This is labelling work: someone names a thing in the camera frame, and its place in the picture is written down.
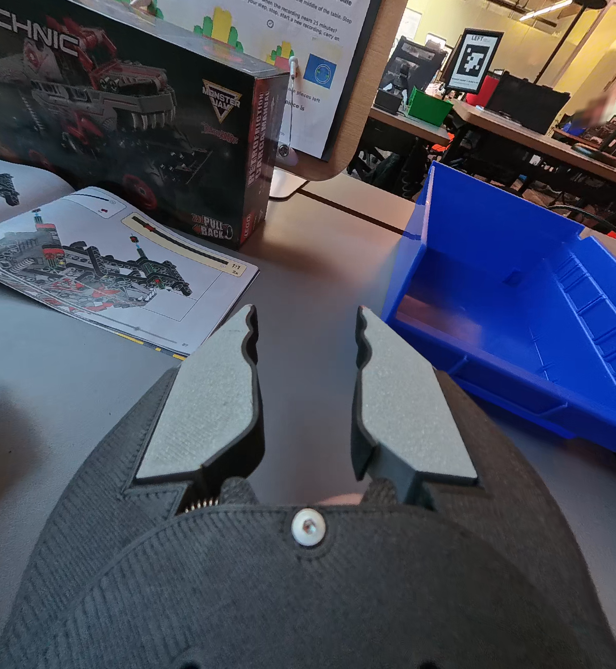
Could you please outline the blue plastic bin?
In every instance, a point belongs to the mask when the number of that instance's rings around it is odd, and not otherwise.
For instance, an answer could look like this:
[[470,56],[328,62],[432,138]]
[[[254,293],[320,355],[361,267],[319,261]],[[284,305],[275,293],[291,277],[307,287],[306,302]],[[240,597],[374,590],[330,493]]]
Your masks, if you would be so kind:
[[469,393],[616,453],[616,257],[583,230],[433,163],[381,318]]

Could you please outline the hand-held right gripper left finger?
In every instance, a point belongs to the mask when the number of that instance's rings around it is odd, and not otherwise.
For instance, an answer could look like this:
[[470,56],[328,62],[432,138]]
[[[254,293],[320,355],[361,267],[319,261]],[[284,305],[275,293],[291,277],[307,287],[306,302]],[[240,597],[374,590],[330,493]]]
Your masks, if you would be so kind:
[[245,305],[180,366],[135,474],[141,484],[220,486],[264,456],[258,318]]

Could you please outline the dark tilted screen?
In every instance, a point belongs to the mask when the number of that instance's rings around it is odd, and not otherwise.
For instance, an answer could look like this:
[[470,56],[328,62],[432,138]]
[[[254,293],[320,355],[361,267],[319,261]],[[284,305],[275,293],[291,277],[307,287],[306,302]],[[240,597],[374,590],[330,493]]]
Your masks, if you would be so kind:
[[390,114],[406,108],[413,91],[426,89],[446,56],[437,43],[422,46],[401,37],[387,61],[373,107]]

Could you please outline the small green bin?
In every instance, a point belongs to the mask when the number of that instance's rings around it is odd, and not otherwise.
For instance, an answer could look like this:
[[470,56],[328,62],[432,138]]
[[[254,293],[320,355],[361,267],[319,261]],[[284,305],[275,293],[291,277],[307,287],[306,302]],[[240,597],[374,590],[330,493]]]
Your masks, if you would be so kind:
[[442,126],[453,109],[453,103],[435,98],[413,87],[408,98],[406,115],[432,126]]

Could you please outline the printed instruction sheet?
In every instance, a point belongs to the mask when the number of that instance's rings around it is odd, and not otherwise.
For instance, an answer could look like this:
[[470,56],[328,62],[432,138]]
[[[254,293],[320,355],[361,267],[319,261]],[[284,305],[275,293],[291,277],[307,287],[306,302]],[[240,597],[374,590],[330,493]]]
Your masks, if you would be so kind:
[[330,159],[380,1],[117,1],[290,71],[280,142]]

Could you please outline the wooden edged table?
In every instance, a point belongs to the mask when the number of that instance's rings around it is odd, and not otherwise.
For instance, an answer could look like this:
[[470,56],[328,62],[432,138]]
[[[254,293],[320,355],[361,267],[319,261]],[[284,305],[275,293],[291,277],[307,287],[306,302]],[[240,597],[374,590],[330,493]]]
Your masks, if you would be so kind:
[[344,173],[328,180],[309,181],[297,190],[297,194],[399,234],[405,231],[415,209],[412,200]]
[[571,146],[546,135],[526,129],[496,113],[479,110],[464,102],[455,102],[453,112],[471,129],[477,128],[491,135],[524,146],[534,155],[541,155],[569,164],[583,172],[616,185],[616,167],[599,162],[574,151]]
[[399,113],[390,114],[375,106],[370,108],[369,119],[426,140],[431,145],[446,147],[451,141],[448,131],[443,126],[435,126]]

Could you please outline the black white marker sign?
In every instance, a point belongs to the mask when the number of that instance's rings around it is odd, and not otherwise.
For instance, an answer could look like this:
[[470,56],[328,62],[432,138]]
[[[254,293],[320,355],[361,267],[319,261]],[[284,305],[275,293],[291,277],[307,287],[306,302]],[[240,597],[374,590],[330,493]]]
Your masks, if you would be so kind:
[[445,88],[478,94],[503,37],[502,31],[464,29],[445,71]]

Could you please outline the black toy set box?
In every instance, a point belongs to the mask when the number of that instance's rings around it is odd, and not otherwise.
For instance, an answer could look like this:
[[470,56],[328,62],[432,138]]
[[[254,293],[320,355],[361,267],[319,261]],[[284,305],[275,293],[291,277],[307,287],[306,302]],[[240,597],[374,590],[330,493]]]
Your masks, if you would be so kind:
[[265,218],[289,73],[122,1],[0,1],[0,159],[238,249]]

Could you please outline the open instruction booklet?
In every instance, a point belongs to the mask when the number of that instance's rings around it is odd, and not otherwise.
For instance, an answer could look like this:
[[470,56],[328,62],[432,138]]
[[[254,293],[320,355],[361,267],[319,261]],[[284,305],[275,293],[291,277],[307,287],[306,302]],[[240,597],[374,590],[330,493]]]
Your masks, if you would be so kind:
[[257,274],[117,194],[0,160],[0,283],[53,310],[183,360]]

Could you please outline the white stand base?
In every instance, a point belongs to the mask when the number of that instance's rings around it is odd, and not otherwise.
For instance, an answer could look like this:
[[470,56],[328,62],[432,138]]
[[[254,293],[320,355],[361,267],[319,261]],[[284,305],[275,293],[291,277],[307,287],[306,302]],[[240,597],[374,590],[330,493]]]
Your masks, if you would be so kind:
[[270,201],[286,201],[301,188],[303,188],[309,180],[303,179],[291,172],[285,171],[279,167],[275,167],[270,183]]

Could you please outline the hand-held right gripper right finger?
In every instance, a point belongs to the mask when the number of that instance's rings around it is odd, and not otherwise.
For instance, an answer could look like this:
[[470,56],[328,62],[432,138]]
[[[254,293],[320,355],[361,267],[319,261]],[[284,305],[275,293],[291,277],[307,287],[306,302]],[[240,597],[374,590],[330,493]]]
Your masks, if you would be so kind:
[[351,419],[351,462],[395,486],[478,481],[436,370],[371,309],[360,306]]

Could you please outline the black monitor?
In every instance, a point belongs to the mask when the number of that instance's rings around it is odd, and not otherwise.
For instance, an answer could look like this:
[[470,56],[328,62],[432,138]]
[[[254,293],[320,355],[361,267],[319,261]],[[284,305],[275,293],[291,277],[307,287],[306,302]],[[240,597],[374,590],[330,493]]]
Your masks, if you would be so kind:
[[503,114],[526,129],[546,134],[571,94],[540,86],[504,71],[485,109]]

